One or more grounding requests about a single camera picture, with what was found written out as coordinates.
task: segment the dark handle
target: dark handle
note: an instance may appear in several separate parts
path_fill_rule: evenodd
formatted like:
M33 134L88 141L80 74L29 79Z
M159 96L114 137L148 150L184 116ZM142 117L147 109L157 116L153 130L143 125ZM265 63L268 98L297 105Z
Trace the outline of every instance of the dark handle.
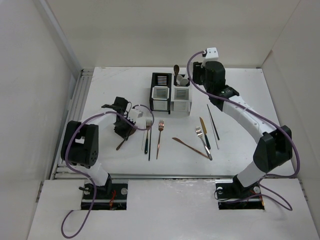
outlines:
M117 147L116 147L116 149L115 149L115 150L117 150L117 151L118 151L118 150L121 148L122 144L124 144L124 143L125 143L125 141L126 141L126 140L123 140L123 141L119 144L119 146L117 146Z
M205 138L206 146L207 146L207 148L210 150L210 149L211 149L211 147L210 147L210 143L209 143L209 140L208 140L207 135L204 135L204 138Z
M150 154L151 154L151 134L152 134L152 128L150 128L149 158L148 158L149 161L150 161Z
M145 139L144 154L148 154L148 138Z
M216 128L216 125L214 123L214 121L212 120L213 122L213 128L214 128L214 131L215 131L215 134L216 134L216 137L218 138L218 140L220 140L220 137L219 137L219 134L218 134L218 131L217 131L217 128Z

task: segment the copper fork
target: copper fork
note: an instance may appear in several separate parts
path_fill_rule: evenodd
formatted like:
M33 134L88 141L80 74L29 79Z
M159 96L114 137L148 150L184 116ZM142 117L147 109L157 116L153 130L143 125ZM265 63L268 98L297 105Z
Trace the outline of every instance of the copper fork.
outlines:
M159 140L158 140L158 148L156 150L156 159L158 159L158 155L159 155L159 148L160 148L160 137L161 137L161 132L164 130L165 127L165 121L160 120L159 121Z

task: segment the knife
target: knife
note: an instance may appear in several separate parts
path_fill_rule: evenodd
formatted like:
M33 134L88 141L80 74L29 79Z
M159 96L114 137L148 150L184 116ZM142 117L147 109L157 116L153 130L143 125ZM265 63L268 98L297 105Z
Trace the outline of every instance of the knife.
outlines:
M211 147L210 147L210 143L209 143L209 140L208 140L208 137L207 137L207 129L206 129L204 120L201 117L200 117L200 123L201 123L201 127L202 127L202 130L203 130L203 135L204 135L204 138L205 138L206 146L210 150Z
M178 143L181 143L181 144L185 145L186 147L192 149L192 150L195 151L196 153L204 156L205 158L209 159L209 157L208 157L207 155L203 154L202 152L198 151L197 149L193 148L192 146L189 146L188 144L184 143L184 142L181 141L179 138L173 137L172 139L175 140L175 141L177 141Z

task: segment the screw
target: screw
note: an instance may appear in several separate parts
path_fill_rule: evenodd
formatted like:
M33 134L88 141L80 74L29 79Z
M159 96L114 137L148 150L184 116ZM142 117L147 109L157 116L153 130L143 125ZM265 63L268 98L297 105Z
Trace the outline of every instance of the screw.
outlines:
M128 189L126 189L125 187L121 189L122 195L127 195L127 193L128 193Z
M79 190L83 191L84 195L89 195L90 194L88 187L84 188L84 187L80 186Z
M253 188L253 191L254 191L256 194L261 193L260 187L258 187L258 186L255 186L255 187Z
M218 186L218 187L216 188L216 192L217 192L218 194L223 194L223 193L224 193L223 187L222 187L222 186Z

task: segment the fork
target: fork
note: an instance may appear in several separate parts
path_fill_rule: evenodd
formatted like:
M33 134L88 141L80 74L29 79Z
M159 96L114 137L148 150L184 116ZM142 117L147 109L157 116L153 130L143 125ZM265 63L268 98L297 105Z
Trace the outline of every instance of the fork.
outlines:
M148 134L151 127L151 119L146 120L146 138L145 138L145 145L144 145L144 154L148 154Z
M195 132L196 132L197 136L201 139L202 144L203 144L204 149L205 149L205 152L206 152L206 154L208 155L210 161L212 161L211 153L210 153L208 147L206 146L205 141L204 141L204 139L203 139L203 137L202 137L202 136L203 136L203 133L202 133L202 131L201 131L200 126L197 126L197 127L195 128Z
M164 130L165 127L165 121L160 120L159 121L159 140L158 140L158 149L156 150L156 159L158 159L158 154L159 154L159 148L160 148L160 137L161 137L161 132Z

